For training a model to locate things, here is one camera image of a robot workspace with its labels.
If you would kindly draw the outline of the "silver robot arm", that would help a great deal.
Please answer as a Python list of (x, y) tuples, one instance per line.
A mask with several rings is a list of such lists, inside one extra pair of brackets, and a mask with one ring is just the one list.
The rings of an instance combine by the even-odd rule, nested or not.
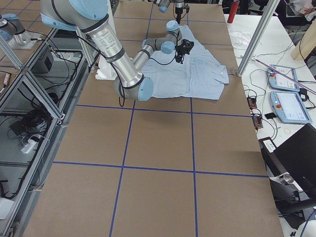
[(117, 74), (115, 89), (123, 99), (147, 101), (154, 90), (154, 82), (141, 69), (155, 51), (174, 53), (174, 60), (182, 63), (194, 42), (184, 39), (177, 21), (169, 21), (163, 38), (147, 39), (142, 49), (130, 59), (109, 23), (105, 0), (42, 0), (42, 22), (52, 28), (66, 31), (80, 30), (89, 35), (101, 56)]
[(159, 11), (162, 13), (166, 13), (169, 6), (173, 4), (173, 16), (178, 24), (190, 11), (190, 6), (184, 0), (149, 0), (149, 2), (158, 6)]

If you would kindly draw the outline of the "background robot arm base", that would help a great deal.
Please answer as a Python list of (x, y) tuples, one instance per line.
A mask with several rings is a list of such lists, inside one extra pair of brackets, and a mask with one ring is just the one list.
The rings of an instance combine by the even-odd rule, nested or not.
[(28, 32), (13, 13), (0, 16), (0, 36), (12, 49), (32, 49), (42, 38), (40, 33)]

